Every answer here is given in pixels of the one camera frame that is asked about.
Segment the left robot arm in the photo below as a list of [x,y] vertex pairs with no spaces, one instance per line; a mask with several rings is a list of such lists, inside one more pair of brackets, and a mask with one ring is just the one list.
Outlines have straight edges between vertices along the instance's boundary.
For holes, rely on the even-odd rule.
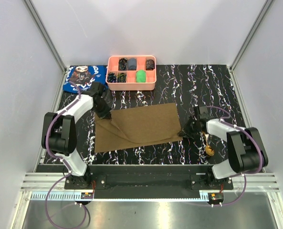
[[111,119],[111,108],[103,98],[106,91],[105,86],[100,82],[93,82],[90,89],[81,91],[74,86],[78,95],[63,109],[44,116],[42,129],[42,147],[47,153],[59,159],[67,168],[68,175],[65,178],[73,181],[82,189],[91,187],[94,182],[91,178],[91,171],[77,152],[76,122],[88,111],[93,110],[100,119]]

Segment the brown cloth napkin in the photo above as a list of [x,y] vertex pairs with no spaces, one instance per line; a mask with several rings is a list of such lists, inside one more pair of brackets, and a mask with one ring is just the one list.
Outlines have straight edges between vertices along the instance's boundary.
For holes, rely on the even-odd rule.
[[112,110],[111,115],[95,116],[95,153],[182,140],[175,103]]

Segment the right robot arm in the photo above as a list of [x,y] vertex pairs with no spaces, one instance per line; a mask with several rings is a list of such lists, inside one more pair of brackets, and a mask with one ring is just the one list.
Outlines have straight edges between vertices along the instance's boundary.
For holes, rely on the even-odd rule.
[[241,174],[255,174],[268,165],[268,156],[259,130],[243,128],[225,121],[231,117],[216,106],[196,106],[178,136],[194,138],[196,134],[214,135],[227,143],[228,159],[210,167],[201,180],[211,189],[220,187],[229,178]]

